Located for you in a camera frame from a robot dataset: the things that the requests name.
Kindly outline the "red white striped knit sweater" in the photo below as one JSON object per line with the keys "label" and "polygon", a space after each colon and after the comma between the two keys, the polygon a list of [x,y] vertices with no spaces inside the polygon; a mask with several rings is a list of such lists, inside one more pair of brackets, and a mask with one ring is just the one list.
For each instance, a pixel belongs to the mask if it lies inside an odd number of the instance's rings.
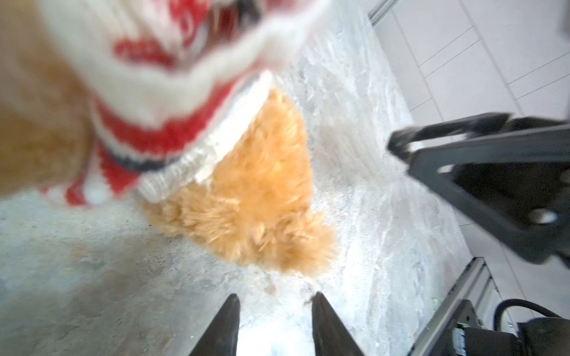
{"label": "red white striped knit sweater", "polygon": [[67,206],[138,190],[153,203],[206,182],[310,38],[327,1],[42,1],[57,50],[88,92],[94,146]]}

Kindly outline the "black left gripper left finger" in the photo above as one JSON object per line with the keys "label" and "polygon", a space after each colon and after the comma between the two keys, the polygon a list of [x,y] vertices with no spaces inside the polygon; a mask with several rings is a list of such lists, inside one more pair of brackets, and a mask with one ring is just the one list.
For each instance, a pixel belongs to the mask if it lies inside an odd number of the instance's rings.
{"label": "black left gripper left finger", "polygon": [[228,296],[189,356],[236,356],[240,328],[240,299]]}

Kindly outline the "tan plush teddy bear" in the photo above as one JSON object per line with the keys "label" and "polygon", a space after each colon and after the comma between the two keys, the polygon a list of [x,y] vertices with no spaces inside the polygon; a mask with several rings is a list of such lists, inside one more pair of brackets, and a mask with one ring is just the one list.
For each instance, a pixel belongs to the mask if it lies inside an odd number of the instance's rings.
{"label": "tan plush teddy bear", "polygon": [[[41,2],[1,3],[3,197],[74,178],[94,146],[87,88],[50,37]],[[138,190],[121,197],[129,194],[140,197],[163,234],[188,237],[233,263],[311,275],[335,255],[332,228],[311,209],[302,115],[274,82],[208,181],[189,182],[156,203]]]}

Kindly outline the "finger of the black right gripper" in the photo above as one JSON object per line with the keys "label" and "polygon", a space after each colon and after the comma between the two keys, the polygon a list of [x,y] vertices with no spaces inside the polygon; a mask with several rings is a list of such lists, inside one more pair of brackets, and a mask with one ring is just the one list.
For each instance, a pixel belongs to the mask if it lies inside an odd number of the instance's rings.
{"label": "finger of the black right gripper", "polygon": [[408,163],[414,155],[410,149],[413,142],[461,134],[466,134],[469,138],[494,134],[502,129],[510,117],[509,113],[491,112],[444,123],[406,127],[391,134],[387,149],[393,156]]}
{"label": "finger of the black right gripper", "polygon": [[408,173],[522,259],[569,257],[569,126],[418,150]]}

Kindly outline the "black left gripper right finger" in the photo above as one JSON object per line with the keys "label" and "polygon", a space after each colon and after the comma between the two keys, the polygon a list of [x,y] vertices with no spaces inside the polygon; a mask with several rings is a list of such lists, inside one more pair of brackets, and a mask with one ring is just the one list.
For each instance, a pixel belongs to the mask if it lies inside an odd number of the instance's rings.
{"label": "black left gripper right finger", "polygon": [[316,356],[364,356],[323,293],[312,298],[313,342]]}

